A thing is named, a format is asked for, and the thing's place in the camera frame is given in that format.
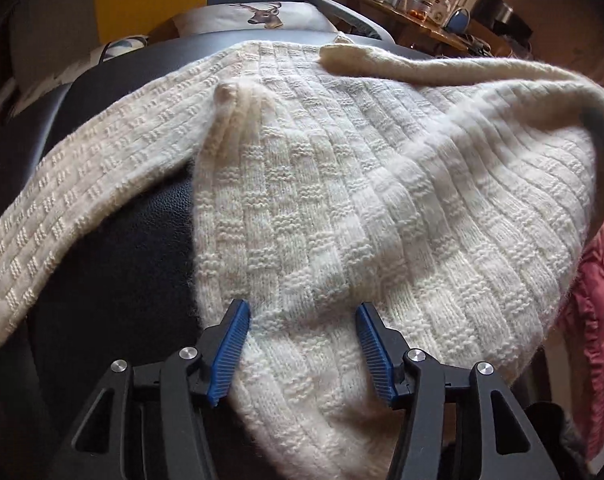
pillow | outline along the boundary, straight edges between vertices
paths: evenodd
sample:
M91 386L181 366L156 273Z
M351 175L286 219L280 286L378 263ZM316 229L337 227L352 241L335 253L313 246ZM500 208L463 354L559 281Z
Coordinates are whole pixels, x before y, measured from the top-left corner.
M180 37L243 28L290 28L337 32L313 5L303 2L220 4L188 10L173 17Z
M121 40L111 41L94 49L88 56L70 64L61 72L51 74L45 79L33 84L26 90L13 106L11 117L19 114L28 105L37 101L42 95L63 84L72 83L86 70L95 65L142 48L147 44L146 36L128 36Z

deer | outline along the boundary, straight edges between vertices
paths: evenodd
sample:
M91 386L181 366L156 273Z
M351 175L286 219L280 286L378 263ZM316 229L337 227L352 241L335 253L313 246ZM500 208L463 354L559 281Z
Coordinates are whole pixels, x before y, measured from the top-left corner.
M282 20L278 18L279 8L282 6L281 2L268 2L269 8L267 10L256 9L245 4L231 4L231 7L239 7L241 9L248 9L255 14L248 20L251 25L256 23L264 23L264 28L278 28L283 25Z

black leather surface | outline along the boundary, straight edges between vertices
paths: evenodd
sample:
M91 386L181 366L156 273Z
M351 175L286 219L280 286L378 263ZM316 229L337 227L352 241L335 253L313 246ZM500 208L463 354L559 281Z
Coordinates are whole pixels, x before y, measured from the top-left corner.
M44 152L146 82L231 44L254 39L323 44L334 37L286 30L218 32L109 60L73 83ZM423 57L394 44L354 39L407 57ZM27 137L28 128L24 124L21 128L21 135ZM29 313L42 395L60 434L66 433L110 362L123 358L138 365L163 360L197 339L189 173L188 168L178 171L79 240ZM22 175L28 174L24 169ZM221 480L277 478L226 405L213 418L207 415L205 424Z
M27 183L70 85L62 85L0 125L0 216Z

deer print pillow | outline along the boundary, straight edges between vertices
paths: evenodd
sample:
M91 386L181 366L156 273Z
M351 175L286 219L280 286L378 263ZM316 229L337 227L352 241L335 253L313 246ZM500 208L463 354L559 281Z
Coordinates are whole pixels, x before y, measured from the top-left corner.
M337 32L333 24L311 4L262 2L200 7L173 17L180 37L242 28L289 28Z

white knitted sweater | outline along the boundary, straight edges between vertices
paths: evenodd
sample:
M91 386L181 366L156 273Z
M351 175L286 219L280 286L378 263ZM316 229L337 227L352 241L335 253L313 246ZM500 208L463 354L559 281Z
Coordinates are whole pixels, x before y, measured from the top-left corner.
M589 227L587 105L604 113L604 90L541 64L224 50L124 97L40 163L0 219L0 344L77 238L196 154L201 318L218 322L231 298L253 310L237 412L289 478L383 478L397 417L368 381L355 307L373 301L442 362L514 378Z

